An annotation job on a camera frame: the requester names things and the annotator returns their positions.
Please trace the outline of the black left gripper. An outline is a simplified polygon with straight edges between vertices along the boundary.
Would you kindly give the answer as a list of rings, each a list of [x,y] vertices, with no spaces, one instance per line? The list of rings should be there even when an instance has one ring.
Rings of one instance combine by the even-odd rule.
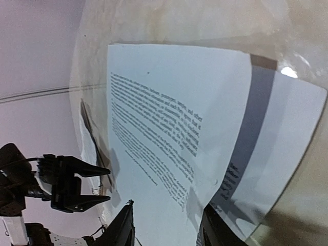
[[[109,175],[110,170],[88,164],[73,156],[27,158],[27,164],[37,162],[37,171],[26,184],[27,197],[51,201],[51,208],[65,213],[82,213],[93,206],[109,201],[109,196],[82,195],[81,178]]]

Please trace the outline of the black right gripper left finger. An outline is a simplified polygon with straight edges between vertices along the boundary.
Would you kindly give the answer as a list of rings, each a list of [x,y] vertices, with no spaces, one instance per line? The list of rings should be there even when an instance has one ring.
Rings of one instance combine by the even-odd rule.
[[[96,239],[98,246],[134,246],[135,226],[133,219],[133,200],[120,210],[105,232]]]

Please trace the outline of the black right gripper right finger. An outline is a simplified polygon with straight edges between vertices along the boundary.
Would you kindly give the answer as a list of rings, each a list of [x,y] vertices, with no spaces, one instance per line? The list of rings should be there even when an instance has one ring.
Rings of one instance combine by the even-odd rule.
[[[208,204],[204,211],[196,239],[196,246],[246,246]]]

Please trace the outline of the white agreement sheet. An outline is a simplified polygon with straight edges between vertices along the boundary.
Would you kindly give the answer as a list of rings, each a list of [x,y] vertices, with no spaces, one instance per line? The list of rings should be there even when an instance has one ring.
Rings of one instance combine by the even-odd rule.
[[[142,245],[195,245],[251,85],[246,53],[179,45],[108,47],[108,141]]]
[[[248,100],[221,186],[210,204],[246,240],[298,167],[317,127],[327,91],[277,72],[277,62],[251,56]]]

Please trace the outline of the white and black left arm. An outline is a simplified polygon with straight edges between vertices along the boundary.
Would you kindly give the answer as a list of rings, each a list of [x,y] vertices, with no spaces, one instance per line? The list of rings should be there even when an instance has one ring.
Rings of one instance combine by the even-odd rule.
[[[15,144],[2,146],[1,220],[11,245],[61,245],[42,224],[24,222],[26,197],[48,201],[64,213],[82,213],[110,197],[81,194],[81,179],[109,174],[73,156],[26,158]]]

